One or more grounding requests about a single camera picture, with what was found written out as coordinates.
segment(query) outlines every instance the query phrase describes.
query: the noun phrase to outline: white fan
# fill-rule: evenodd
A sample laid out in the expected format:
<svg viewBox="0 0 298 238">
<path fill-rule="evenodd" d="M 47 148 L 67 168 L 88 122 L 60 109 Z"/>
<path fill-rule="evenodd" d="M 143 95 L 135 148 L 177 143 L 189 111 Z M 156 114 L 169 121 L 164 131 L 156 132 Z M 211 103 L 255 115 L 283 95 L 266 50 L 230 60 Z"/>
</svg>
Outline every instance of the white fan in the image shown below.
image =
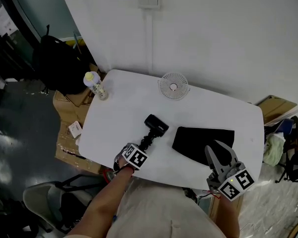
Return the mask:
<svg viewBox="0 0 298 238">
<path fill-rule="evenodd" d="M 169 72 L 158 81 L 160 93 L 169 100 L 181 100 L 190 91 L 187 79 L 180 73 Z"/>
</svg>

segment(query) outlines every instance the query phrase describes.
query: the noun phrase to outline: black bag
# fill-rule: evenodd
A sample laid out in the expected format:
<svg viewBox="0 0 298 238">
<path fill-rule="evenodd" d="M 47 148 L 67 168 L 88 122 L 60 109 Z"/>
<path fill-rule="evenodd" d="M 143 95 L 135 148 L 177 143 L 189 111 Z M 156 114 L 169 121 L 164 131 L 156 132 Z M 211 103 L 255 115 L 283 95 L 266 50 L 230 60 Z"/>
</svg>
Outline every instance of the black bag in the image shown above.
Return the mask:
<svg viewBox="0 0 298 238">
<path fill-rule="evenodd" d="M 49 36 L 49 26 L 47 28 L 47 34 L 33 52 L 35 72 L 50 90 L 58 90 L 63 95 L 82 92 L 86 88 L 83 78 L 90 71 L 89 63 L 72 47 Z"/>
</svg>

